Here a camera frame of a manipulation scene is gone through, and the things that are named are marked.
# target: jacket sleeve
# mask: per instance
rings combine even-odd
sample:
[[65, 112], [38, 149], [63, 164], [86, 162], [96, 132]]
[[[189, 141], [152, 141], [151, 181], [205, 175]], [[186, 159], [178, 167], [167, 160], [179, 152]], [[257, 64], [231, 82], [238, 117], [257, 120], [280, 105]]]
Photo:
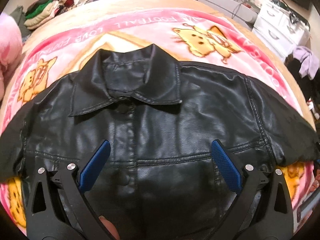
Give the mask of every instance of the jacket sleeve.
[[0, 136], [0, 183], [20, 175], [23, 168], [26, 117], [32, 112], [33, 102], [27, 102], [9, 122]]
[[249, 86], [260, 132], [276, 165], [319, 159], [319, 138], [311, 125], [266, 84], [251, 78]]

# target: cable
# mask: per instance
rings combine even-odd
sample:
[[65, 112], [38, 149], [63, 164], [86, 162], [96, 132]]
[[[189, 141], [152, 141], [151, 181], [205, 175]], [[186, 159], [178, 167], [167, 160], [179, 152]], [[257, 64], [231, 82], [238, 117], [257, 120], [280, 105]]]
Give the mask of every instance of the cable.
[[234, 8], [234, 10], [232, 11], [231, 19], [233, 19], [233, 18], [236, 16], [236, 14], [238, 13], [238, 11], [240, 10], [241, 5], [243, 5], [244, 3], [248, 2], [248, 1], [249, 1], [249, 0], [245, 0], [245, 1], [241, 2], [241, 3], [239, 3], [239, 4]]

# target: drawer handle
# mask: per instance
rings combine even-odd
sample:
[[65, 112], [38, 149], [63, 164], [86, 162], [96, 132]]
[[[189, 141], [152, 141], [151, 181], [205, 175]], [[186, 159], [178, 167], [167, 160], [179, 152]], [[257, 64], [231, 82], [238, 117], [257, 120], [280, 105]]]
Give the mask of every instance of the drawer handle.
[[274, 14], [270, 13], [268, 10], [267, 10], [267, 13], [268, 13], [268, 15], [270, 15], [271, 17], [274, 17], [274, 16], [275, 16]]
[[279, 40], [279, 37], [275, 36], [270, 30], [269, 30], [269, 35], [270, 35], [271, 38], [273, 38], [274, 40]]
[[294, 29], [292, 29], [290, 26], [287, 25], [287, 28], [288, 28], [288, 30], [289, 30], [289, 32], [290, 32], [291, 34], [296, 33], [296, 31], [295, 31]]

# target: metal rivet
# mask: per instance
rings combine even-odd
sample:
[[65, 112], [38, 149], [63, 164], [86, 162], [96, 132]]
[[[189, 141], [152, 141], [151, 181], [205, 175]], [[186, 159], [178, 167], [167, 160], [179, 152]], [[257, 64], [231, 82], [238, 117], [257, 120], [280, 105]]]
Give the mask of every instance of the metal rivet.
[[40, 168], [40, 169], [38, 170], [38, 173], [39, 173], [39, 174], [42, 174], [42, 173], [44, 173], [44, 171], [45, 171], [44, 168]]
[[68, 169], [68, 170], [73, 170], [75, 167], [76, 167], [76, 165], [75, 165], [74, 163], [70, 163], [70, 164], [67, 166], [67, 169]]
[[246, 169], [247, 171], [253, 171], [253, 166], [252, 166], [251, 164], [247, 164], [247, 165], [245, 166], [245, 169]]
[[276, 169], [276, 174], [282, 175], [282, 171], [280, 169]]

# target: yellow cartoon cat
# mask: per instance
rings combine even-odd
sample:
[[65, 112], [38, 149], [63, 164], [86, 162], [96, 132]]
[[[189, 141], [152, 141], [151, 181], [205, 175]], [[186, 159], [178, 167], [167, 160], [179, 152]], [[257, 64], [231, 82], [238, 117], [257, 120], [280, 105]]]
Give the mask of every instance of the yellow cartoon cat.
[[22, 100], [22, 103], [25, 104], [47, 87], [48, 72], [56, 60], [57, 57], [48, 61], [39, 60], [36, 69], [29, 71], [25, 76], [19, 90], [17, 102]]
[[172, 30], [180, 38], [177, 42], [186, 43], [189, 51], [197, 57], [205, 57], [212, 52], [218, 52], [222, 56], [221, 61], [227, 64], [227, 59], [232, 53], [242, 51], [236, 44], [229, 41], [217, 26], [203, 30], [194, 25], [183, 25], [192, 29], [173, 28]]
[[19, 178], [8, 181], [10, 213], [17, 225], [26, 228], [26, 217], [21, 201], [21, 182]]
[[284, 174], [285, 182], [288, 185], [290, 198], [293, 200], [297, 194], [297, 189], [300, 185], [300, 179], [304, 175], [304, 164], [301, 162], [296, 162], [285, 168], [279, 168]]

